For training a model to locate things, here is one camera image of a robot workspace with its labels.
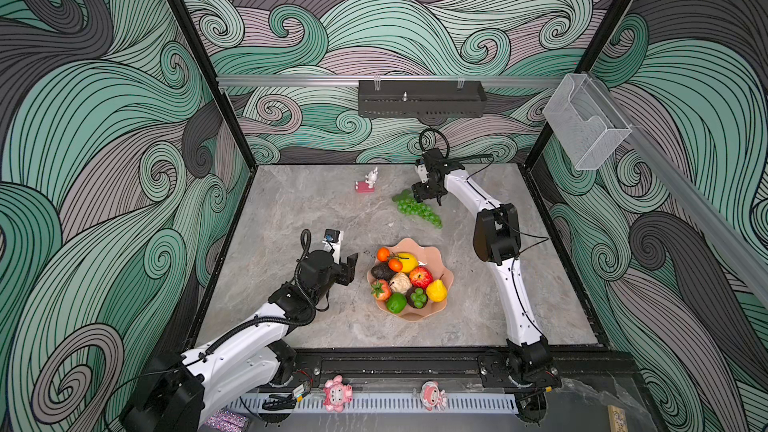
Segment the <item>pink scalloped fruit bowl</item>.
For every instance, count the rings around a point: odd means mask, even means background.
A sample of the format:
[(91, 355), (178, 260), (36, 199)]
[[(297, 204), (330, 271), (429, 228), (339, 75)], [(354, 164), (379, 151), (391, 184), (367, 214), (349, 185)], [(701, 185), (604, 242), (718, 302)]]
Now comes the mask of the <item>pink scalloped fruit bowl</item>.
[(454, 274), (436, 247), (405, 238), (378, 249), (366, 279), (382, 312), (418, 322), (447, 308)]

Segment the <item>dark fake avocado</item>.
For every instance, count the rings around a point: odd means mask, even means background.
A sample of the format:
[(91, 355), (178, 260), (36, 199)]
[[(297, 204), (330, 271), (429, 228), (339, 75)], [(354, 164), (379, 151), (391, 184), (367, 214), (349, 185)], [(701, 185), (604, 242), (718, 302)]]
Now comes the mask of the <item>dark fake avocado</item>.
[(371, 269), (371, 276), (376, 280), (389, 282), (395, 274), (396, 272), (389, 267), (387, 262), (379, 262)]

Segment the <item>green fake lime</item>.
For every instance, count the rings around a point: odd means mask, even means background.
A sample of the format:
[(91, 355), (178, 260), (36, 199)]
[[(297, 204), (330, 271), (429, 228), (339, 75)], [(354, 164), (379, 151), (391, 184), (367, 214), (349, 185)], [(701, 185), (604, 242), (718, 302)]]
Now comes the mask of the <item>green fake lime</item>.
[(392, 314), (400, 314), (408, 305), (407, 299), (403, 293), (393, 292), (386, 301), (386, 309)]

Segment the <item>red fake strawberry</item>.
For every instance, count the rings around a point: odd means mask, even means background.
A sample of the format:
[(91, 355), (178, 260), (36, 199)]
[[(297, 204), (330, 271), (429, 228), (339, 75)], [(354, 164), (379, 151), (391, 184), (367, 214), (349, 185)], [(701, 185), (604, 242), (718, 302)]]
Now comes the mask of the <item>red fake strawberry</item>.
[(383, 279), (371, 283), (371, 294), (377, 302), (386, 302), (392, 296), (389, 282)]

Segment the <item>green fake grape bunch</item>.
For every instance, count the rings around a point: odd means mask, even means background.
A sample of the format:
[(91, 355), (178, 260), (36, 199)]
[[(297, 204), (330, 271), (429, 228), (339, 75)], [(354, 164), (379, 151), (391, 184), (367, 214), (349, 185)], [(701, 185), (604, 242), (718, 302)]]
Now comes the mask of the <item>green fake grape bunch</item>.
[(409, 190), (403, 190), (401, 193), (395, 195), (392, 198), (398, 211), (406, 216), (418, 217), (437, 229), (443, 228), (442, 219), (438, 214), (427, 204), (418, 202), (413, 193)]

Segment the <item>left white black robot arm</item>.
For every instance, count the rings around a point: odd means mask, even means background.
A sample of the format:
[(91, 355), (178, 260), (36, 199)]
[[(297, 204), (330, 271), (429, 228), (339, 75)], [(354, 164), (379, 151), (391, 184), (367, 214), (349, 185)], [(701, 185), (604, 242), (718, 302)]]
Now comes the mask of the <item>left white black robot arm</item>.
[(250, 390), (289, 382), (295, 352), (285, 337), (315, 320), (333, 285), (354, 280), (358, 256), (340, 257), (343, 238), (343, 232), (328, 229), (321, 246), (312, 249), (311, 233), (303, 230), (292, 278), (218, 338), (153, 358), (131, 382), (134, 389), (119, 414), (120, 426), (126, 431), (196, 431)]

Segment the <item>yellow fake lemon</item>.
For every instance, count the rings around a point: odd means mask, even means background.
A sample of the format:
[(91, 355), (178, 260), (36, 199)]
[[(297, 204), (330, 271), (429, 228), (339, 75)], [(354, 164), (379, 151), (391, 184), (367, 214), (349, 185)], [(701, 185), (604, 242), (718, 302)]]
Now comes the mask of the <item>yellow fake lemon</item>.
[(410, 274), (419, 266), (418, 259), (411, 253), (399, 252), (398, 260), (402, 265), (401, 272), (405, 274)]

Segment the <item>small yellow fake pear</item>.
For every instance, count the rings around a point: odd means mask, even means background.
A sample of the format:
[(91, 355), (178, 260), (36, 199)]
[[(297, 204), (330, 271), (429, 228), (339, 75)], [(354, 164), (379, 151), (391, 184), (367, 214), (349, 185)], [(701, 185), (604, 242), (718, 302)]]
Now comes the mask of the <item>small yellow fake pear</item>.
[(442, 279), (437, 279), (427, 286), (425, 293), (430, 301), (440, 303), (447, 298), (448, 289)]

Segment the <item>red fake apple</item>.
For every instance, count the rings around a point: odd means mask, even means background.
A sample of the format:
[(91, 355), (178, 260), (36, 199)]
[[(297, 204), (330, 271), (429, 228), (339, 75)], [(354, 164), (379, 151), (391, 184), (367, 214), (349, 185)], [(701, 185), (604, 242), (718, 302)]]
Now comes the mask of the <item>red fake apple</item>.
[(410, 278), (412, 286), (420, 287), (420, 288), (423, 288), (424, 290), (427, 288), (427, 286), (431, 282), (433, 282), (433, 275), (424, 266), (418, 266), (410, 274), (408, 274), (408, 276)]

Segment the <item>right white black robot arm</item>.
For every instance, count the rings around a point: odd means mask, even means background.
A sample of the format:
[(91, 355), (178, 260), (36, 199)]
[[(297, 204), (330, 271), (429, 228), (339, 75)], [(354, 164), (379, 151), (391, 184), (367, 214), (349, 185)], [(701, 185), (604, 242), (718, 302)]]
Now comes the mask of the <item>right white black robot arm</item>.
[[(432, 133), (446, 145), (429, 148)], [(464, 166), (464, 159), (450, 155), (447, 137), (428, 127), (418, 136), (421, 156), (415, 162), (419, 181), (411, 186), (414, 199), (440, 202), (452, 195), (475, 217), (473, 249), (492, 275), (499, 291), (506, 324), (507, 358), (503, 367), (512, 384), (530, 393), (559, 388), (561, 377), (554, 366), (549, 341), (535, 319), (522, 278), (520, 256), (526, 249), (521, 238), (517, 209), (485, 191)]]

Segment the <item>dark purple fake mangosteen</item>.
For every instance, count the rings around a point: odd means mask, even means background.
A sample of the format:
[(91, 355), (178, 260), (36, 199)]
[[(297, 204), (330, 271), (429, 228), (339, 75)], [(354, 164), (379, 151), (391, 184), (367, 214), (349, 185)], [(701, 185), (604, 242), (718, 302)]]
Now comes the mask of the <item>dark purple fake mangosteen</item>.
[(411, 287), (406, 293), (408, 305), (414, 309), (423, 309), (429, 302), (429, 298), (423, 288)]

